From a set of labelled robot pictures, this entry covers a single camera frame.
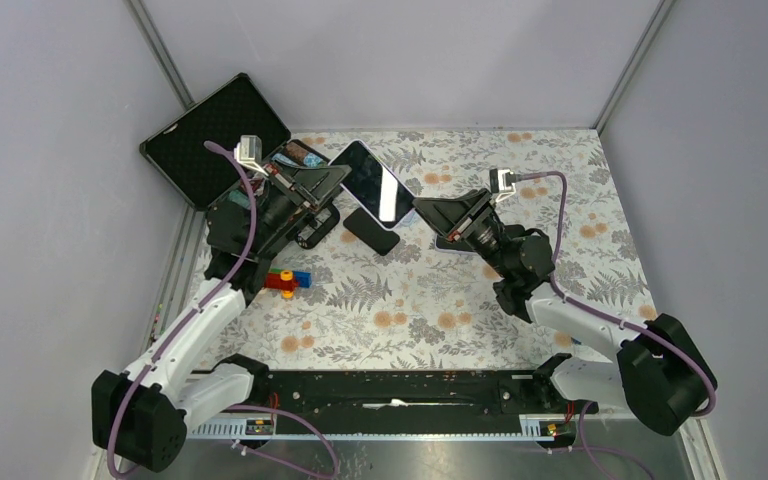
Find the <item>black phone from blue case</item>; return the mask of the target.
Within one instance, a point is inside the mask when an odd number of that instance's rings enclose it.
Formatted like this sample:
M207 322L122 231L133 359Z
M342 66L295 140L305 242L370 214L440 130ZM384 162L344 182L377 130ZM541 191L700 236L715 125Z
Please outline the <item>black phone from blue case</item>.
M343 226L379 256L388 255L401 241L397 233L381 227L363 208L349 214Z

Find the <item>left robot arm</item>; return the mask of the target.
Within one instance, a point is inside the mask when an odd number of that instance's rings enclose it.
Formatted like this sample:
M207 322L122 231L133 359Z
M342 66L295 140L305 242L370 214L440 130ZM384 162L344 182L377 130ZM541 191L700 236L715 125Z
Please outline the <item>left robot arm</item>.
M207 348L265 287L273 259L310 219L331 206L347 166L269 163L261 189L248 178L207 211L212 258L189 304L159 339L122 372L103 371L91 388L92 436L108 469L117 459L160 472L188 433L240 404L256 411L273 400L268 367L241 354L205 377L189 377Z

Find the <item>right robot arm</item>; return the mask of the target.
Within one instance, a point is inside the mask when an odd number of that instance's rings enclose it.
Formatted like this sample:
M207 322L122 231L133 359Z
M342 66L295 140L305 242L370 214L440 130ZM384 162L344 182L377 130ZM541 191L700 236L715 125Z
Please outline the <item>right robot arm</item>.
M413 206L436 234L464 242L499 275L493 290L506 314L566 333L602 355L600 361L555 358L533 386L543 410L593 401L627 410L666 436L712 412L716 377L678 319L661 314L636 323L564 293L554 279L549 237L539 229L509 235L486 189L417 198Z

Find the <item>light blue phone case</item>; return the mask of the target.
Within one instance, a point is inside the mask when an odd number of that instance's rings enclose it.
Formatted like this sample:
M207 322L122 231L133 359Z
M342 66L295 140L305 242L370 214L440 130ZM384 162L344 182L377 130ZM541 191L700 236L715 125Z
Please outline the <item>light blue phone case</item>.
M418 215L415 209L412 209L408 212L407 215L405 215L399 224L397 225L398 229L406 229L411 228L416 222L418 221Z

